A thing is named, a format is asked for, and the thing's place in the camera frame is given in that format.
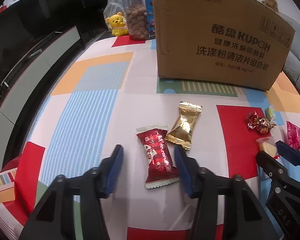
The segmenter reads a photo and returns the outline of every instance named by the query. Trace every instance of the red candy wrapper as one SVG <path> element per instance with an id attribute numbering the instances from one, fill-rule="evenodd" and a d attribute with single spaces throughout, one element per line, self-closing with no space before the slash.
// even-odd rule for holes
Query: red candy wrapper
<path id="1" fill-rule="evenodd" d="M 149 161 L 146 188 L 165 186 L 179 181 L 177 169 L 164 140 L 168 132 L 167 125 L 153 125 L 137 129 L 137 136 L 141 140 Z"/>
<path id="2" fill-rule="evenodd" d="M 248 115 L 248 128 L 256 129 L 261 134 L 268 133 L 274 126 L 276 126 L 275 123 L 270 124 L 268 119 L 258 116 L 256 112 Z"/>
<path id="3" fill-rule="evenodd" d="M 300 150 L 300 128 L 287 121 L 288 145 L 296 150 Z"/>

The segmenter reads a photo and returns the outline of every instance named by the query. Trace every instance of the brown cardboard box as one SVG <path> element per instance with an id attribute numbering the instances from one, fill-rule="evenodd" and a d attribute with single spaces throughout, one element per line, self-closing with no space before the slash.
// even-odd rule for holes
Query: brown cardboard box
<path id="1" fill-rule="evenodd" d="M 294 29 L 256 0 L 153 0 L 158 75 L 269 90 Z"/>

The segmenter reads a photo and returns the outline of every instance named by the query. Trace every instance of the brown stuffed animal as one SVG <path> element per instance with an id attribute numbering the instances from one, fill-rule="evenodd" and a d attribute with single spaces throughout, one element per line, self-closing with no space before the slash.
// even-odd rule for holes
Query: brown stuffed animal
<path id="1" fill-rule="evenodd" d="M 262 3 L 268 6 L 270 9 L 274 10 L 275 12 L 279 12 L 278 10 L 278 3 L 276 0 L 264 0 Z"/>

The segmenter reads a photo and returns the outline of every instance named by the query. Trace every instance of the yellow toy bear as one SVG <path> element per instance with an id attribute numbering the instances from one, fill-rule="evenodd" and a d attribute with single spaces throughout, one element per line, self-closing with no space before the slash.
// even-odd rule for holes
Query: yellow toy bear
<path id="1" fill-rule="evenodd" d="M 115 15 L 112 15 L 110 18 L 106 19 L 112 27 L 112 35 L 118 37 L 125 34 L 128 34 L 128 28 L 123 23 L 122 13 L 118 12 Z"/>

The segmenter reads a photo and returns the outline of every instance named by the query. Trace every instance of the tablecloth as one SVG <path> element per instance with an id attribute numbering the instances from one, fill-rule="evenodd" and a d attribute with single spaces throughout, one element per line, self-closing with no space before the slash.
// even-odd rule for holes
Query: tablecloth
<path id="1" fill-rule="evenodd" d="M 116 144 L 124 162 L 115 192 L 102 200 L 111 240 L 186 238 L 196 200 L 179 182 L 146 189 L 148 161 L 136 128 L 167 123 L 178 117 L 178 104 L 202 105 L 188 155 L 215 174 L 241 174 L 258 195 L 255 143 L 248 130 L 251 111 L 276 110 L 274 139 L 285 140 L 286 121 L 300 127 L 300 96 L 284 73 L 272 88 L 259 91 L 213 82 L 157 77 L 156 46 L 127 36 L 95 42 L 56 82 L 29 132 L 20 160 L 0 173 L 0 228 L 18 239 L 29 214 L 58 174 L 80 176 L 109 157 Z M 168 143 L 173 158 L 173 144 Z M 300 181 L 300 168 L 288 168 Z M 80 197 L 74 197 L 76 238 L 82 239 Z M 221 239 L 224 198 L 219 197 Z"/>

